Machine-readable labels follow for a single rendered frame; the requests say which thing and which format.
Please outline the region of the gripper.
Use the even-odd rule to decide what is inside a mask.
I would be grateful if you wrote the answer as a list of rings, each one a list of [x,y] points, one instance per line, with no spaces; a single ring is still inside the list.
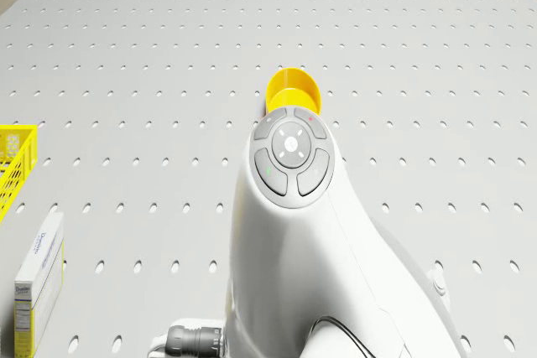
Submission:
[[[183,318],[153,338],[149,358],[225,358],[223,319]]]

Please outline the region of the yellow basket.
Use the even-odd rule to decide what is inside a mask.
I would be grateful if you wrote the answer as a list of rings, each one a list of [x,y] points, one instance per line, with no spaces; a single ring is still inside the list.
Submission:
[[[38,127],[0,125],[0,224],[37,163]]]

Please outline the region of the yellow bowl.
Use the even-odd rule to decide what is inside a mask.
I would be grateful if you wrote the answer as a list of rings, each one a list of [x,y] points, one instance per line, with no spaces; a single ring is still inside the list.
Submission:
[[[315,80],[298,68],[276,72],[266,87],[265,111],[269,114],[282,106],[302,106],[319,115],[322,99]]]

